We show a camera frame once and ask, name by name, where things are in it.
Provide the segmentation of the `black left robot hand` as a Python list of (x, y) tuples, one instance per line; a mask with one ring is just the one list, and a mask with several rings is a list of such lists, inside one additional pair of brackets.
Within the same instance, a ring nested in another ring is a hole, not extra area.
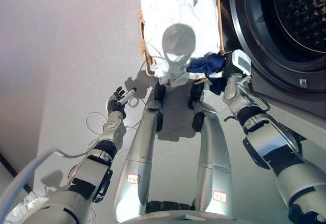
[(129, 91), (125, 91), (122, 87), (117, 87), (114, 93), (107, 99), (107, 115), (109, 116), (112, 112), (119, 111), (122, 114), (123, 119), (125, 119), (125, 104), (135, 95), (136, 91), (136, 87), (130, 89)]

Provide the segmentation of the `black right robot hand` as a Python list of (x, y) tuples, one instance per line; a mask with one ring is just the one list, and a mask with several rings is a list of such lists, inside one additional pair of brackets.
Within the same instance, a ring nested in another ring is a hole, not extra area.
[(233, 74), (250, 76), (252, 73), (252, 62), (250, 57), (240, 49), (223, 54), (225, 65), (222, 77), (228, 79)]

